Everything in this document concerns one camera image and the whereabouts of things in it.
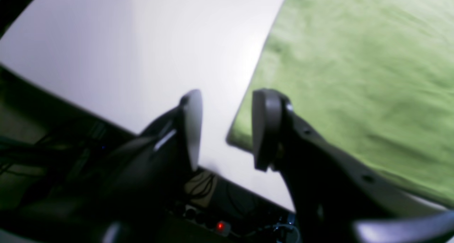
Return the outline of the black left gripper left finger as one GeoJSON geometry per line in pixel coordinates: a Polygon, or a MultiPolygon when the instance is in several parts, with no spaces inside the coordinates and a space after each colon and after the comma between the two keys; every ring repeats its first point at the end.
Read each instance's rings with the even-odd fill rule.
{"type": "Polygon", "coordinates": [[[109,154],[65,162],[52,192],[21,207],[21,235],[154,236],[166,202],[197,170],[202,117],[192,90],[109,154]]]}

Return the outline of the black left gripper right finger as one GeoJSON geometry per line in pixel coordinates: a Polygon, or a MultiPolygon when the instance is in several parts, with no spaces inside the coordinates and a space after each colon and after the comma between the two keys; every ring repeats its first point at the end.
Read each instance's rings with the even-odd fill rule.
{"type": "Polygon", "coordinates": [[[447,243],[453,211],[423,204],[326,141],[279,91],[253,91],[255,169],[278,171],[304,243],[447,243]]]}

